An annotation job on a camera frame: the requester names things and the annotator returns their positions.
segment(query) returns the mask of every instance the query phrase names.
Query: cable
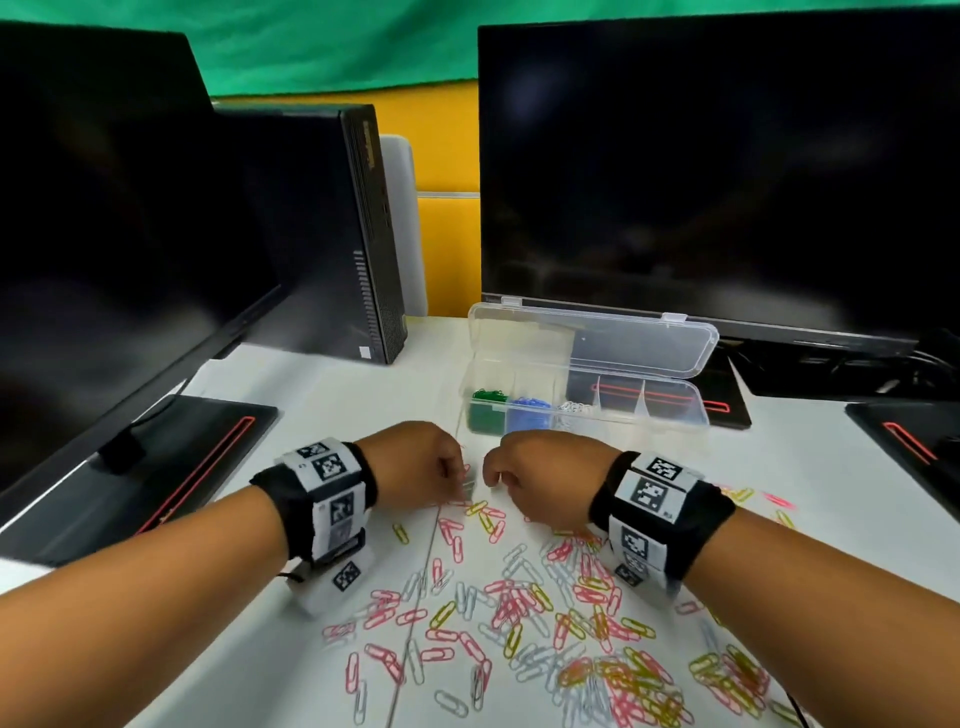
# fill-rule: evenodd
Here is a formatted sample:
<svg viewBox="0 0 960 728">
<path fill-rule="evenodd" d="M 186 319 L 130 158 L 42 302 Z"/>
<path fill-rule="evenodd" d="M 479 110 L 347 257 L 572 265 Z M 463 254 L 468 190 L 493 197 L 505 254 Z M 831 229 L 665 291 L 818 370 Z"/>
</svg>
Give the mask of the cable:
<svg viewBox="0 0 960 728">
<path fill-rule="evenodd" d="M 797 701 L 793 699 L 793 695 L 788 692 L 786 696 L 790 700 L 790 705 L 792 705 L 793 709 L 797 712 L 797 717 L 800 719 L 803 728 L 810 728 L 810 724 L 806 722 L 806 718 L 804 717 L 804 712 L 800 709 L 800 706 L 797 705 Z"/>
<path fill-rule="evenodd" d="M 134 427 L 140 427 L 141 425 L 145 425 L 150 420 L 156 419 L 157 417 L 162 415 L 164 412 L 166 412 L 168 409 L 170 409 L 170 407 L 173 406 L 173 403 L 177 401 L 177 397 L 180 394 L 182 394 L 184 389 L 186 389 L 187 384 L 193 381 L 194 376 L 196 376 L 196 373 L 190 375 L 187 379 L 184 380 L 183 384 L 181 384 L 178 390 L 174 392 L 173 395 L 170 397 L 170 401 L 168 401 L 166 404 L 160 407 L 153 414 L 148 414 L 146 417 L 141 417 L 139 420 L 135 421 L 133 424 L 130 425 L 130 429 L 133 429 Z"/>
</svg>

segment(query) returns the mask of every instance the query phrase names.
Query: black pc case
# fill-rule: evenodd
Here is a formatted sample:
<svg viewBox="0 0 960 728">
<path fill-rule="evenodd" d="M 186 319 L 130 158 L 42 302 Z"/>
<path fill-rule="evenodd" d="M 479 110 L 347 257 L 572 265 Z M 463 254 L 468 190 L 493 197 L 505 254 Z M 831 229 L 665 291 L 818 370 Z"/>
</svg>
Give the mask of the black pc case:
<svg viewBox="0 0 960 728">
<path fill-rule="evenodd" d="M 216 109 L 290 290 L 245 340 L 392 363 L 407 328 L 373 106 Z"/>
</svg>

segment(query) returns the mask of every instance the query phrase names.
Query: black monitor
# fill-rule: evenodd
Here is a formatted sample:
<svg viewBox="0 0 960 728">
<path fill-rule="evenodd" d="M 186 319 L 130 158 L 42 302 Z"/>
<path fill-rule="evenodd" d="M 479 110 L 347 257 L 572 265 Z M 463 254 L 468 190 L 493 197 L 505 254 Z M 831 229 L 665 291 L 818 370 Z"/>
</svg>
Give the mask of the black monitor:
<svg viewBox="0 0 960 728">
<path fill-rule="evenodd" d="M 281 289 L 185 36 L 0 23 L 0 96 L 3 523 Z"/>
<path fill-rule="evenodd" d="M 488 299 L 960 333 L 960 9 L 483 27 Z"/>
</svg>

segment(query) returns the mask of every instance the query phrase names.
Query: green curtain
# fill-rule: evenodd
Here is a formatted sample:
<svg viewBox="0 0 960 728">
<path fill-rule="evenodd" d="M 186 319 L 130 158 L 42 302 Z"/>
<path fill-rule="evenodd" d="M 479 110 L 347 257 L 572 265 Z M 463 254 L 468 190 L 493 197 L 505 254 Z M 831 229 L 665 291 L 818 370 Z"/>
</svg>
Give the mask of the green curtain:
<svg viewBox="0 0 960 728">
<path fill-rule="evenodd" d="M 186 33 L 212 95 L 476 78 L 476 28 L 904 5 L 885 0 L 2 0 L 0 16 Z M 913 2 L 906 4 L 935 4 Z"/>
</svg>

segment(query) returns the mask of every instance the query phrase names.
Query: desk surface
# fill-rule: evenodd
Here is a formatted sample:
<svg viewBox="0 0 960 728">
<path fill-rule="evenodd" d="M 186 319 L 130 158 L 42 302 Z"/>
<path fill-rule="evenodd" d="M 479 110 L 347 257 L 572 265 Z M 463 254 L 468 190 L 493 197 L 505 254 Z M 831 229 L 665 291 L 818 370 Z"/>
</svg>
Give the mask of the desk surface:
<svg viewBox="0 0 960 728">
<path fill-rule="evenodd" d="M 188 394 L 271 404 L 282 412 L 223 493 L 243 487 L 278 453 L 320 436 L 351 440 L 410 419 L 455 432 L 460 379 L 470 358 L 467 322 L 414 319 L 409 329 L 404 352 L 389 368 L 247 345 L 204 366 Z M 696 448 L 659 449 L 713 482 L 791 500 L 808 535 L 960 601 L 960 526 L 845 415 L 842 402 L 757 398 L 742 382 L 741 389 L 751 429 L 712 428 Z M 417 515 L 375 516 L 383 530 L 397 519 L 413 524 L 414 531 L 419 523 Z M 403 551 L 403 564 L 385 552 L 383 568 L 398 572 L 398 586 L 410 564 L 426 562 L 430 537 L 414 538 Z M 389 551 L 389 543 L 381 543 Z M 0 563 L 0 590 L 43 572 Z M 323 695 L 330 683 L 343 701 L 346 653 L 332 660 L 304 634 L 304 622 L 278 579 L 133 724 L 345 724 L 352 710 L 336 719 L 324 715 L 329 702 Z M 368 714 L 366 725 L 384 724 L 394 708 L 390 703 Z"/>
</svg>

